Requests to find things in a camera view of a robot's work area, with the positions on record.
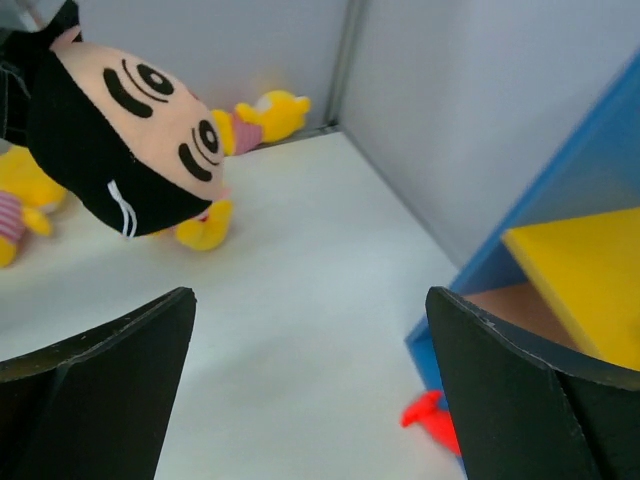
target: yellow stuffed animal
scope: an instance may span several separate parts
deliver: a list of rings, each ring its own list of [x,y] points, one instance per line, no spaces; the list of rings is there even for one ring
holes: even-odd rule
[[[23,147],[0,156],[0,268],[18,254],[24,231],[51,235],[46,216],[63,202],[67,191],[51,180]]]
[[[240,155],[261,143],[284,140],[303,128],[310,109],[309,98],[275,90],[262,96],[254,107],[240,103],[233,113],[213,110],[212,115],[225,155]],[[227,190],[225,198],[213,203],[204,215],[178,225],[175,229],[178,242],[197,251],[219,246],[227,236],[233,213],[228,196]]]
[[[239,155],[261,143],[275,143],[293,135],[305,125],[311,110],[308,97],[296,97],[284,90],[264,94],[252,107],[239,103],[233,113],[214,110],[225,155]]]

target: red toy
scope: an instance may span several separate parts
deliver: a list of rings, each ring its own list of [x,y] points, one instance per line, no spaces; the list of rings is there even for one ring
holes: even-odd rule
[[[404,411],[400,424],[406,428],[419,423],[436,442],[461,456],[451,414],[438,407],[441,397],[442,392],[439,390],[425,393]]]

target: white surface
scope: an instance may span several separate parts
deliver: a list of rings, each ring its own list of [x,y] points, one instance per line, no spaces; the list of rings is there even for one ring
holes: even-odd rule
[[[284,88],[329,97],[347,0],[77,0],[84,37],[174,73],[211,108]]]
[[[421,383],[404,335],[454,267],[341,134],[228,162],[217,251],[126,242],[80,208],[0,271],[0,356],[111,320],[179,285],[198,298],[159,480],[460,479],[398,425]]]
[[[343,124],[462,264],[640,42],[637,0],[371,0]]]

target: gray wall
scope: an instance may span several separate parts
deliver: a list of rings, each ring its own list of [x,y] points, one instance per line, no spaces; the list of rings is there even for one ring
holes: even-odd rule
[[[272,88],[329,95],[347,0],[78,0],[86,40],[171,71],[211,107]]]
[[[640,2],[368,3],[343,126],[462,264],[640,44]]]

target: stuffed toy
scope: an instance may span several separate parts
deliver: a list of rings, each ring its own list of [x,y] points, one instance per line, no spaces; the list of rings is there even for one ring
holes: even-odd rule
[[[58,209],[66,191],[51,180],[24,147],[0,156],[0,268],[13,263],[28,229],[51,235],[46,214]]]
[[[65,31],[39,52],[24,82],[26,144],[35,161],[127,238],[175,229],[190,248],[214,248],[232,210],[223,188],[225,152],[301,128],[308,99],[281,93],[263,102],[267,108],[239,108],[224,123],[172,74],[79,41],[79,31]]]

